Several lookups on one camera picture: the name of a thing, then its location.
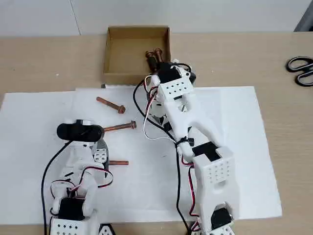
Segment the scissor handle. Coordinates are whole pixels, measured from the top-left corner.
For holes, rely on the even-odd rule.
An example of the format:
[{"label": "scissor handle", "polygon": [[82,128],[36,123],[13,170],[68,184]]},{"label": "scissor handle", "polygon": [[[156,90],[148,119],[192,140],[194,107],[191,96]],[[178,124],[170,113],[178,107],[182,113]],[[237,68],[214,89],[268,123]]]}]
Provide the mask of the scissor handle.
[{"label": "scissor handle", "polygon": [[[295,61],[305,61],[307,64],[301,65],[298,67],[292,67],[291,64]],[[313,67],[313,59],[307,56],[297,56],[292,58],[286,63],[286,69],[288,72],[299,72],[299,71],[307,71],[310,69],[310,67]]]},{"label": "scissor handle", "polygon": [[298,75],[297,77],[295,77],[294,81],[296,82],[296,84],[298,84],[302,87],[312,87],[313,82],[302,82],[301,81],[302,78],[308,77],[310,75],[313,75],[313,70],[307,70],[307,72]]}]

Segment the wooden table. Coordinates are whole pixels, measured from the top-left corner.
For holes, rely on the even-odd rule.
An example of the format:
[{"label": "wooden table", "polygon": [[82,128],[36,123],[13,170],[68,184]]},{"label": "wooden table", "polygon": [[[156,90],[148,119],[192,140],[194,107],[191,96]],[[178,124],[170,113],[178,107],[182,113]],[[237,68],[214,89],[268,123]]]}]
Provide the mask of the wooden table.
[{"label": "wooden table", "polygon": [[[0,93],[100,87],[104,36],[0,39]],[[172,58],[191,64],[197,86],[255,86],[283,217],[237,221],[241,235],[312,234],[313,89],[297,86],[287,59],[313,57],[312,33],[172,34]],[[183,235],[180,222],[114,224],[118,235]],[[41,225],[0,226],[40,235]]]}]

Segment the black cable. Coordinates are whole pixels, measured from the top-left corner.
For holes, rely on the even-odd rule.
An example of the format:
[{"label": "black cable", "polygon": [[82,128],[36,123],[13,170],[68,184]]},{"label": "black cable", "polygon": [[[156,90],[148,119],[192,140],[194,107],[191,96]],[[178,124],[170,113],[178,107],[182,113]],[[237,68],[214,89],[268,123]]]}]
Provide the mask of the black cable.
[{"label": "black cable", "polygon": [[43,178],[41,180],[41,202],[42,202],[42,205],[43,205],[43,213],[44,213],[44,235],[47,234],[47,218],[46,218],[46,215],[45,215],[45,198],[44,198],[44,184],[45,184],[45,175],[47,174],[47,171],[51,165],[51,163],[56,159],[56,157],[62,153],[62,151],[68,147],[73,141],[69,141],[67,142],[54,156],[53,158],[51,158],[51,160],[48,162],[47,166],[45,167],[45,171],[44,171],[44,174],[43,174]]},{"label": "black cable", "polygon": [[189,70],[189,72],[191,72],[191,67],[188,65],[188,64],[185,64],[185,63],[174,63],[174,65],[183,65],[183,66],[186,66]]},{"label": "black cable", "polygon": [[[143,113],[143,111],[140,109],[137,101],[136,101],[136,92],[138,90],[138,88],[140,87],[140,85],[144,82],[144,80],[142,80],[141,82],[139,82],[139,84],[135,87],[134,89],[134,93],[133,93],[133,100],[134,100],[134,103],[135,103],[135,106],[137,107],[138,111],[141,113],[141,115],[143,117],[145,117],[145,114]],[[162,126],[156,124],[155,122],[151,121],[150,119],[147,118],[147,120],[149,121],[149,123],[151,123],[153,126],[161,129],[162,131],[164,131],[168,136],[169,138],[171,138],[172,140],[175,141],[174,137],[168,132],[166,131]],[[176,199],[176,210],[178,212],[178,214],[180,215],[185,227],[186,227],[186,230],[187,230],[187,233],[188,234],[191,234],[191,230],[189,229],[189,226],[183,216],[183,214],[181,213],[180,209],[179,209],[179,200],[180,200],[180,185],[181,185],[181,182],[180,182],[180,165],[179,165],[179,154],[178,154],[178,151],[177,151],[177,147],[176,147],[176,144],[175,144],[175,149],[176,149],[176,165],[177,165],[177,175],[178,175],[178,186],[177,186],[177,199]]]}]

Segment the brown cardboard box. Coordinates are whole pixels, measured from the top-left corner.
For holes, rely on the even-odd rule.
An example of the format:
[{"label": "brown cardboard box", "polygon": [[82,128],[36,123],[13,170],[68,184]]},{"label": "brown cardboard box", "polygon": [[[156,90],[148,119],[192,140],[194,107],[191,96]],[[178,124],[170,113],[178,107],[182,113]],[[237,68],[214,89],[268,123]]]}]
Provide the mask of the brown cardboard box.
[{"label": "brown cardboard box", "polygon": [[138,84],[150,73],[145,52],[156,48],[163,51],[164,61],[170,61],[169,27],[109,27],[103,69],[105,84]]}]

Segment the white paper sheet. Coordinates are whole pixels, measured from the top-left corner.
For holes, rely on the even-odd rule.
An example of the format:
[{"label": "white paper sheet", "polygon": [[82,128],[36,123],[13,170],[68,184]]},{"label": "white paper sheet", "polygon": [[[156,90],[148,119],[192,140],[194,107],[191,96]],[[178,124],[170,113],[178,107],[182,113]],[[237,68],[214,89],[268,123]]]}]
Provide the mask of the white paper sheet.
[{"label": "white paper sheet", "polygon": [[[135,130],[105,134],[110,159],[129,160],[130,165],[111,166],[114,183],[98,191],[95,206],[101,222],[180,221],[175,207],[175,149],[168,140],[145,139],[143,118],[133,104],[132,92],[130,87],[77,90],[73,104],[71,92],[7,94],[0,112],[0,172],[2,187],[7,189],[0,194],[0,224],[42,223],[41,176],[46,163],[62,146],[56,127],[69,113],[72,118],[93,119],[103,126],[137,121]],[[146,100],[140,93],[137,99],[144,107]],[[197,89],[197,93],[207,114],[223,133],[225,143],[235,153],[240,217],[280,216],[279,194],[254,88]],[[95,101],[96,96],[125,105],[126,113],[118,114]],[[151,137],[164,135],[152,125],[146,129]],[[58,177],[65,161],[60,156],[51,166],[47,183]],[[180,208],[187,215],[191,198],[187,168],[183,166],[181,181]],[[50,208],[52,198],[47,188],[45,194],[46,207]]]}]

